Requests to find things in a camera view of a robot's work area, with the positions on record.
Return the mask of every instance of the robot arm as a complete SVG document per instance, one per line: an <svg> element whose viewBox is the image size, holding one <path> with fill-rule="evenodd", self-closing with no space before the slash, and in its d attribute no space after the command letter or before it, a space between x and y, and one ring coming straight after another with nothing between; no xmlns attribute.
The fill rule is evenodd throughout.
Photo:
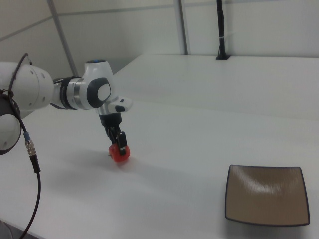
<svg viewBox="0 0 319 239"><path fill-rule="evenodd" d="M8 89L16 66L12 62L0 62L0 89ZM32 65L23 65L18 71L12 91L22 118L48 104L59 109L95 108L112 142L109 154L116 162L125 161L129 157L125 133L121 132L119 125L122 121L120 112L128 111L133 101L117 95L108 62L88 61L82 78L69 77L54 81L46 71ZM4 99L0 99L2 104L5 104ZM14 147L21 130L14 114L8 116L8 112L1 108L0 154L4 154Z"/></svg>

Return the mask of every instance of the table surface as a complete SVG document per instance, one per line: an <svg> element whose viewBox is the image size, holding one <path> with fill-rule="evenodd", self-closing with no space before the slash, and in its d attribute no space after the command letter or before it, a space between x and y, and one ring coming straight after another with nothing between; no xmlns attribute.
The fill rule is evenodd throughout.
<svg viewBox="0 0 319 239"><path fill-rule="evenodd" d="M116 74L121 93L129 90L118 76L138 77L130 69L131 64ZM47 107L24 119L42 170L33 235L45 239L318 238L319 121L186 107L148 97L122 114L121 129L131 149L130 160L123 165L108 156L110 142L94 110ZM310 225L273 228L226 220L230 164L301 167ZM0 218L22 229L32 214L37 190L23 140L1 156L0 175Z"/></svg>

